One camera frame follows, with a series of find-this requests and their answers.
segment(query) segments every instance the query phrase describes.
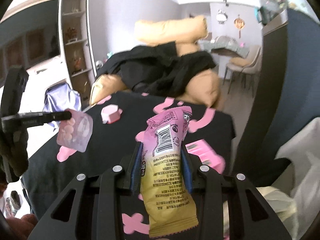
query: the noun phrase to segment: nutrition label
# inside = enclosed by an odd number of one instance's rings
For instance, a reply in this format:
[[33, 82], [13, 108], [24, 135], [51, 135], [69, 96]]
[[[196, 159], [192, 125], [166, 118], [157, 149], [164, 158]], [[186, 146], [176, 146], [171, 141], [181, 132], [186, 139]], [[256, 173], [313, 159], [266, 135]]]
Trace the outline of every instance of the nutrition label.
[[156, 194], [158, 210], [179, 208], [188, 205], [189, 199], [185, 194], [182, 176], [180, 173], [180, 155], [173, 153], [162, 155], [153, 160], [153, 166], [162, 168], [162, 171], [153, 174], [153, 187], [159, 187], [161, 194]]

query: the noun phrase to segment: metal screw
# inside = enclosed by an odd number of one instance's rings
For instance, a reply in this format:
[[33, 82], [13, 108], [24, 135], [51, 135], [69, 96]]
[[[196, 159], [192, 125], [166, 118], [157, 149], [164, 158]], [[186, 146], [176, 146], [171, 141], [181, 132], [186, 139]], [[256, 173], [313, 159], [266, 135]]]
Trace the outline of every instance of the metal screw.
[[121, 167], [120, 165], [116, 165], [116, 166], [114, 166], [114, 167], [112, 168], [112, 170], [113, 170], [114, 172], [119, 172], [119, 171], [122, 170], [122, 167]]
[[200, 170], [201, 171], [208, 171], [209, 170], [209, 167], [207, 165], [201, 165], [200, 166]]
[[85, 175], [83, 173], [77, 175], [77, 180], [84, 180]]
[[244, 180], [245, 176], [242, 173], [237, 174], [237, 179]]

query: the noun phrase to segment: purple fabric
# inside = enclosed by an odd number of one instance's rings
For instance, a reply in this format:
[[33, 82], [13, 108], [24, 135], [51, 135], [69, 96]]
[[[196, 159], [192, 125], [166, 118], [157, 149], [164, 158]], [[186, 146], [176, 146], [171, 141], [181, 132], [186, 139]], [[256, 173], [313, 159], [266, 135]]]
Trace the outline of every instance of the purple fabric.
[[[70, 88], [68, 83], [62, 83], [50, 87], [45, 92], [43, 112], [59, 112], [66, 109], [81, 111], [81, 98], [77, 91]], [[49, 123], [55, 129], [58, 122]]]

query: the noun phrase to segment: bookshelf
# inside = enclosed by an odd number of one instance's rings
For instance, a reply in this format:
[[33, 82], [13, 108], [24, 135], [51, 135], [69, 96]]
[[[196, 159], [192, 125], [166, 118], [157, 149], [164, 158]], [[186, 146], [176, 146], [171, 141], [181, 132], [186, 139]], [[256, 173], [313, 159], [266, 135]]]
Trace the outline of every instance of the bookshelf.
[[60, 0], [60, 47], [73, 90], [81, 96], [82, 109], [89, 105], [96, 69], [90, 41], [88, 0]]

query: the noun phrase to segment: blue gripper pad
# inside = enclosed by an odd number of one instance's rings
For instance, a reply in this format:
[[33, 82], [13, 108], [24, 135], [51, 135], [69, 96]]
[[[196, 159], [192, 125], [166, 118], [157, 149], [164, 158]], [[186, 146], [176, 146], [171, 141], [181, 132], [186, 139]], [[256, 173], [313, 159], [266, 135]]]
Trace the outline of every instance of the blue gripper pad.
[[180, 167], [181, 167], [184, 185], [185, 185], [187, 191], [191, 194], [192, 193], [192, 172], [191, 172], [190, 167], [188, 165], [188, 161], [186, 159], [185, 154], [188, 154], [188, 153], [185, 153], [183, 151], [183, 149], [181, 149]]
[[131, 171], [131, 183], [130, 190], [134, 192], [137, 190], [138, 185], [140, 185], [141, 180], [141, 156], [142, 156], [143, 144], [141, 143], [138, 149], [136, 159]]

